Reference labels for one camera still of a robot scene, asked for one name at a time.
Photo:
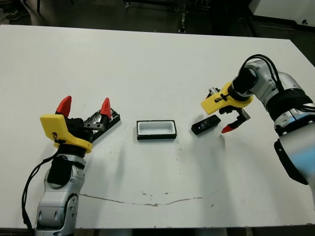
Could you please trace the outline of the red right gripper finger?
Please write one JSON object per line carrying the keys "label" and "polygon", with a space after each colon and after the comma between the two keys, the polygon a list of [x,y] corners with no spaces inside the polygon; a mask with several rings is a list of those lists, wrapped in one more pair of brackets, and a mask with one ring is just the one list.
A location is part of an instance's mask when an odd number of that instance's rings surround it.
{"label": "red right gripper finger", "polygon": [[224,127],[223,130],[221,131],[221,133],[230,132],[230,131],[238,128],[243,122],[244,122],[244,118],[242,116],[238,116],[234,122],[232,122],[232,123],[228,124],[226,127]]}

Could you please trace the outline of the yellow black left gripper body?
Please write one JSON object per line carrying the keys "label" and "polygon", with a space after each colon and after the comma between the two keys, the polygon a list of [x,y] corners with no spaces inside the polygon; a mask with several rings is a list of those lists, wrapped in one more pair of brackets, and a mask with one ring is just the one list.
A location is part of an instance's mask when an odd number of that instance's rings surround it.
{"label": "yellow black left gripper body", "polygon": [[40,117],[47,138],[55,147],[72,145],[82,148],[86,153],[92,151],[93,131],[103,131],[102,123],[86,123],[81,118],[66,118],[61,114],[46,114]]}

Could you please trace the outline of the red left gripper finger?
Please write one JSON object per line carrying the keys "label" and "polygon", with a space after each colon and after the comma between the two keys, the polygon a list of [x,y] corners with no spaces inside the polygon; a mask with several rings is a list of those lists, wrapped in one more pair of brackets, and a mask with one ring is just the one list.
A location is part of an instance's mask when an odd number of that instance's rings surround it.
{"label": "red left gripper finger", "polygon": [[103,124],[108,124],[111,119],[111,106],[109,98],[105,98],[101,109],[100,109],[101,120],[100,122]]}
{"label": "red left gripper finger", "polygon": [[55,114],[63,115],[65,118],[68,118],[71,109],[71,102],[72,97],[70,95],[65,97],[58,105]]}

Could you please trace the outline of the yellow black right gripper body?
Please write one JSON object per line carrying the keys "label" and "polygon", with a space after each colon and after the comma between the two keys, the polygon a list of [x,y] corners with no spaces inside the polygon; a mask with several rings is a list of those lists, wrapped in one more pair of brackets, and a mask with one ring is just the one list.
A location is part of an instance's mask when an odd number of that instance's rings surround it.
{"label": "yellow black right gripper body", "polygon": [[253,101],[253,95],[248,97],[242,97],[238,95],[229,82],[224,85],[221,90],[212,87],[209,90],[207,98],[201,102],[201,106],[204,111],[210,115],[216,111],[220,114],[231,113],[232,111],[237,111],[239,116],[237,119],[240,121],[247,121],[250,116],[246,113],[244,108],[248,106]]}

